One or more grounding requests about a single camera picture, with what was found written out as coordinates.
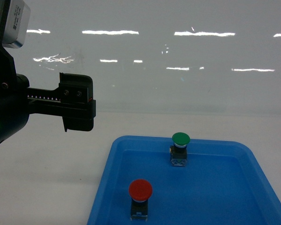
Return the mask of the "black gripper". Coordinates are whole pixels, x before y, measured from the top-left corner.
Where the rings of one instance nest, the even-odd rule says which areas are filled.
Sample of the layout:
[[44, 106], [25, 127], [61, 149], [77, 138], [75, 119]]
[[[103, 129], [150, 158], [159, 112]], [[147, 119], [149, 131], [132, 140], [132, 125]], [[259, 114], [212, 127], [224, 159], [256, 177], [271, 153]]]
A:
[[91, 131], [96, 116], [96, 100], [93, 99], [93, 80], [86, 75], [60, 73], [59, 91], [31, 89], [29, 80], [18, 75], [13, 57], [0, 43], [0, 144], [22, 129], [31, 114], [29, 101], [61, 100], [65, 112], [62, 121], [68, 130]]

